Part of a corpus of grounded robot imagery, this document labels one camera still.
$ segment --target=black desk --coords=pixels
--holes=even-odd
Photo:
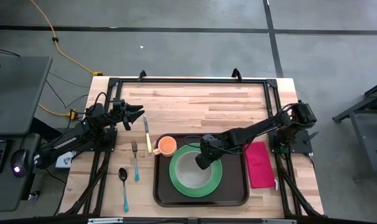
[[[0,57],[0,64],[0,136],[23,136],[29,131],[44,139],[60,135],[34,118],[52,59]]]
[[[6,156],[3,171],[0,173],[0,212],[12,212],[18,208],[22,197],[29,194],[34,174],[30,172],[30,174],[27,174],[24,177],[15,177],[10,167],[10,158],[13,152],[19,150],[22,137],[3,136],[0,139],[13,140],[11,148]],[[33,167],[32,155],[37,149],[39,142],[40,136],[38,134],[29,134],[22,146],[23,149],[29,151],[31,168]]]
[[[14,211],[30,192],[34,174],[17,178],[10,168],[12,153],[19,149],[23,135],[29,134],[24,149],[32,154],[43,139],[54,139],[60,132],[34,118],[52,64],[49,57],[0,57],[0,139],[14,140],[0,173],[0,212]]]

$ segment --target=knife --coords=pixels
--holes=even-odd
[[[149,153],[152,153],[150,134],[149,134],[149,123],[147,122],[146,115],[143,116],[143,120],[144,120],[144,129],[146,130],[147,150]]]

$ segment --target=computer mouse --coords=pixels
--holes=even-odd
[[[25,149],[19,149],[13,153],[10,165],[12,172],[16,177],[23,177],[29,171],[28,163],[29,151]]]

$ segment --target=wooden table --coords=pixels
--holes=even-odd
[[[94,103],[97,94],[106,92],[109,77],[94,77],[86,107]],[[293,79],[278,78],[282,106],[297,101]],[[246,127],[266,119],[262,85],[209,83],[124,83],[121,98],[131,105],[143,105],[149,120],[152,145],[165,133],[217,133],[236,127]],[[154,155],[148,154],[144,123],[139,118],[131,131],[117,125],[118,138],[111,154],[105,187],[102,217],[200,217],[200,218],[282,218],[280,191],[250,189],[249,200],[239,207],[164,208],[153,199]],[[134,156],[131,141],[138,145],[137,161],[140,181],[134,181]],[[268,141],[262,135],[255,141]],[[60,212],[68,210],[88,184],[94,153],[84,152],[72,163]],[[270,156],[277,178],[274,156]],[[309,159],[293,154],[292,162],[297,186],[316,211],[323,213],[317,181]],[[123,188],[118,169],[125,167],[129,212],[123,212]],[[292,194],[287,186],[290,208],[294,211]],[[94,190],[91,211],[95,206]]]

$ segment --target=fork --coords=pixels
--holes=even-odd
[[[137,143],[136,143],[135,140],[133,140],[131,142],[132,142],[132,151],[133,151],[133,154],[134,154],[134,180],[139,181],[140,177],[139,177],[139,170],[137,169],[137,157],[136,157]]]

